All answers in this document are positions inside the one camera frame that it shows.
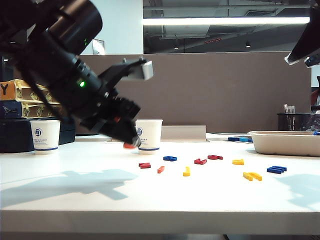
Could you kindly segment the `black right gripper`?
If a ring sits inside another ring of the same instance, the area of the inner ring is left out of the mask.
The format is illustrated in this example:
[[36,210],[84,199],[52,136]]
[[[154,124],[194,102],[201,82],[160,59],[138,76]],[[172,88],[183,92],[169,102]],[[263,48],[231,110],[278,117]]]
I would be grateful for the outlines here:
[[320,64],[320,0],[312,0],[309,16],[310,22],[300,39],[284,58],[289,65],[304,61],[308,68],[312,68]]

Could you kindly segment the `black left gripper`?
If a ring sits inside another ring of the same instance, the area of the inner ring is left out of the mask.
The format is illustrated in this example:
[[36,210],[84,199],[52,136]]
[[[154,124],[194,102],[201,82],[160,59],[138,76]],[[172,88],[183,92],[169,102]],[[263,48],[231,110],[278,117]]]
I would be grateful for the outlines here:
[[80,125],[88,130],[101,133],[116,140],[139,147],[141,145],[139,126],[133,120],[140,106],[126,98],[115,98],[104,104],[98,113],[81,120]]

